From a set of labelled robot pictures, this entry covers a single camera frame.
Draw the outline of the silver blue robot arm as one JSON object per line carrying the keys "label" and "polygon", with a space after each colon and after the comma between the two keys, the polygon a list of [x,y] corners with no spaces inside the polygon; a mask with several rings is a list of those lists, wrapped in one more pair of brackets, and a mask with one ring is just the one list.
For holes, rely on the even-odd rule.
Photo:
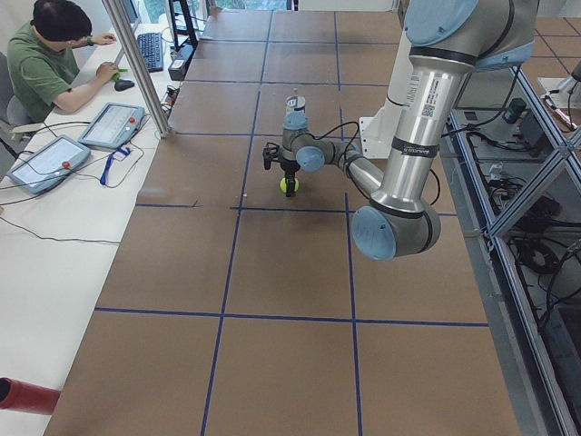
{"label": "silver blue robot arm", "polygon": [[385,170],[352,143],[317,138],[303,112],[286,114],[281,145],[262,151],[285,171],[339,167],[367,197],[351,222],[358,249],[373,260],[422,253],[440,236],[438,214],[421,195],[464,78],[523,64],[531,56],[536,1],[412,1],[403,20],[412,71]]}

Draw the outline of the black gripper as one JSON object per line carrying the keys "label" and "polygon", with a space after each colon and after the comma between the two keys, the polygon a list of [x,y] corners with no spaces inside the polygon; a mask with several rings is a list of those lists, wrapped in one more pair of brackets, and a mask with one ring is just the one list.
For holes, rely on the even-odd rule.
{"label": "black gripper", "polygon": [[292,197],[297,192],[296,172],[299,171],[300,165],[296,161],[279,158],[281,169],[284,172],[284,192],[286,197]]}

